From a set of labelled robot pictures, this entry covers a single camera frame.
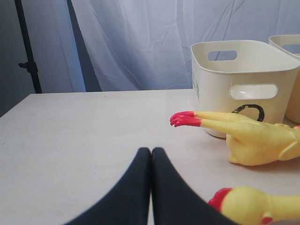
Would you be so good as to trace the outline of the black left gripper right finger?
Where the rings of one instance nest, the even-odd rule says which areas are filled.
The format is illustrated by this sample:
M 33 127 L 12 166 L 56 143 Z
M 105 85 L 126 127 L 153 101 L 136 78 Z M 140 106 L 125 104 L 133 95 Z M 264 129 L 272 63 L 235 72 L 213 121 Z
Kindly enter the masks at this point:
M 165 150 L 152 150 L 152 207 L 156 225 L 234 225 L 183 180 Z

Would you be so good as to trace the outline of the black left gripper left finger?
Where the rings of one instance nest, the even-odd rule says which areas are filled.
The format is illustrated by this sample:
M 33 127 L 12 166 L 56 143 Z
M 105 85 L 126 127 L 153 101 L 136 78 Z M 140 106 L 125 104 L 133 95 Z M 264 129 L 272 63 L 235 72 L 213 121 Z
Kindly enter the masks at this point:
M 146 225 L 150 204 L 151 153 L 139 148 L 128 169 L 97 203 L 68 225 Z

